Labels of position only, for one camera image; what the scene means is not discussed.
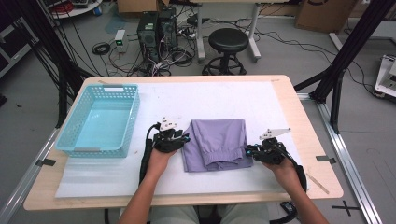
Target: black stool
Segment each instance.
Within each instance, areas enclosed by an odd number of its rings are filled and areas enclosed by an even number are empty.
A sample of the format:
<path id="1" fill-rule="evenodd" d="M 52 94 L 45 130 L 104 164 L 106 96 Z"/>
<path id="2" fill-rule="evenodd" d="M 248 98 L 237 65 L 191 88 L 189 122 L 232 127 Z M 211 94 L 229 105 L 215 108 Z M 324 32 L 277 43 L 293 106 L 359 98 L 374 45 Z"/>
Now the black stool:
<path id="1" fill-rule="evenodd" d="M 222 57 L 212 59 L 202 70 L 202 75 L 233 75 L 230 69 L 240 68 L 239 75 L 245 75 L 247 71 L 238 59 L 236 53 L 248 46 L 248 36 L 240 30 L 223 28 L 219 29 L 209 36 L 210 46 L 217 50 L 218 53 L 224 53 Z M 212 65 L 213 62 L 220 60 L 219 65 Z M 212 69 L 219 70 L 218 74 L 213 73 Z"/>

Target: table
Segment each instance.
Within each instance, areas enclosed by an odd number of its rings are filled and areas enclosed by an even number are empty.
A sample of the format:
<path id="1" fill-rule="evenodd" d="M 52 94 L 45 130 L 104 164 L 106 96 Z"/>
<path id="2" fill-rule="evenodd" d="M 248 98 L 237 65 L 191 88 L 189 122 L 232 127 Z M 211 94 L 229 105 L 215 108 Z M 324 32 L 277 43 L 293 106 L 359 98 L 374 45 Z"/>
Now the table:
<path id="1" fill-rule="evenodd" d="M 252 12 L 252 22 L 250 25 L 250 30 L 247 32 L 248 43 L 254 55 L 255 63 L 262 57 L 260 55 L 259 49 L 257 48 L 256 41 L 254 40 L 254 31 L 256 30 L 257 19 L 259 18 L 260 8 L 263 3 L 283 3 L 286 0 L 262 0 L 258 2 L 257 0 L 191 0 L 193 3 L 198 3 L 198 27 L 197 27 L 197 48 L 198 48 L 198 60 L 201 62 L 205 59 L 205 48 L 204 40 L 202 36 L 202 4 L 203 3 L 252 3 L 254 4 Z"/>
<path id="2" fill-rule="evenodd" d="M 245 82 L 271 81 L 286 120 L 294 132 L 292 138 L 299 150 L 311 189 L 307 192 L 312 199 L 339 198 L 343 190 L 330 165 L 317 161 L 316 156 L 325 155 L 315 131 L 304 112 L 303 106 L 286 76 L 216 76 L 216 77 L 96 77 L 89 78 L 84 85 L 92 83 L 167 83 L 167 82 Z M 55 210 L 77 208 L 109 208 L 126 206 L 130 197 L 97 197 L 55 199 L 55 193 L 63 175 L 67 156 L 52 148 L 47 159 L 55 160 L 54 166 L 43 166 L 24 202 L 26 210 Z M 255 203 L 287 201 L 286 193 L 227 193 L 199 195 L 155 196 L 152 205 Z"/>

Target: lavender cloth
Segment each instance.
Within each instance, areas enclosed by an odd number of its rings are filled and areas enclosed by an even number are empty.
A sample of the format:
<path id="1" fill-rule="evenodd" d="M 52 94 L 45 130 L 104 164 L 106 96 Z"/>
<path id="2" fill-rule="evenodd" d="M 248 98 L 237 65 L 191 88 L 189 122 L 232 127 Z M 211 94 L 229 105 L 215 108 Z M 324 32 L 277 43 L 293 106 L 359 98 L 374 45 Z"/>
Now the lavender cloth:
<path id="1" fill-rule="evenodd" d="M 185 133 L 191 139 L 181 151 L 186 172 L 234 170 L 253 165 L 253 160 L 245 155 L 243 119 L 193 119 Z"/>

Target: person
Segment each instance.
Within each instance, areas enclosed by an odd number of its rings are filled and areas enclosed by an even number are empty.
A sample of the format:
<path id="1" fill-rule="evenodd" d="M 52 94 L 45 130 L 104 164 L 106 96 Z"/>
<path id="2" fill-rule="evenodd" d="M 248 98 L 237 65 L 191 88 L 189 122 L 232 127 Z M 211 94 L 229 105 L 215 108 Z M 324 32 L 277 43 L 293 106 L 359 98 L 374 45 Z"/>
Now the person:
<path id="1" fill-rule="evenodd" d="M 155 187 L 166 169 L 169 159 L 176 153 L 162 153 L 153 149 L 148 162 L 146 176 L 136 193 L 122 213 L 119 224 L 145 224 L 149 218 L 149 210 Z M 300 185 L 299 178 L 291 161 L 285 159 L 279 165 L 263 164 L 270 169 L 276 181 L 289 194 L 299 219 L 303 224 L 329 223 L 315 204 L 309 199 Z M 233 204 L 225 208 L 221 223 L 269 223 L 265 203 Z M 151 223 L 199 223 L 192 206 L 156 206 L 153 207 Z"/>

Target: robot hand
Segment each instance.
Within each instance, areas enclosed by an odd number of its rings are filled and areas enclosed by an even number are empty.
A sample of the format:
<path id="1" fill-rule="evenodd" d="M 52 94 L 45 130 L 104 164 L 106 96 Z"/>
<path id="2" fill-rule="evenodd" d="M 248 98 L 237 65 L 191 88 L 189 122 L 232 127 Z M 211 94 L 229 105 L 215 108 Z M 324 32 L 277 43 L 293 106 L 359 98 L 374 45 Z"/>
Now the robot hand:
<path id="1" fill-rule="evenodd" d="M 245 148 L 246 155 L 253 157 L 255 161 L 280 164 L 285 159 L 284 155 L 287 154 L 287 151 L 283 143 L 278 142 L 276 137 L 289 131 L 290 129 L 268 129 L 266 133 L 260 136 L 260 140 L 263 140 L 262 145 L 248 145 Z"/>
<path id="2" fill-rule="evenodd" d="M 176 131 L 177 124 L 167 118 L 163 118 L 161 123 L 157 123 L 156 129 L 160 131 L 154 134 L 153 147 L 161 152 L 172 152 L 190 142 L 188 134 L 183 134 L 182 130 Z"/>
<path id="3" fill-rule="evenodd" d="M 190 142 L 188 134 L 183 134 L 182 130 L 169 129 L 154 134 L 153 147 L 167 153 L 182 148 L 187 142 Z"/>
<path id="4" fill-rule="evenodd" d="M 283 143 L 277 142 L 276 138 L 263 140 L 261 146 L 256 144 L 245 148 L 247 156 L 268 164 L 280 164 L 285 159 L 280 150 L 286 151 L 286 148 Z"/>

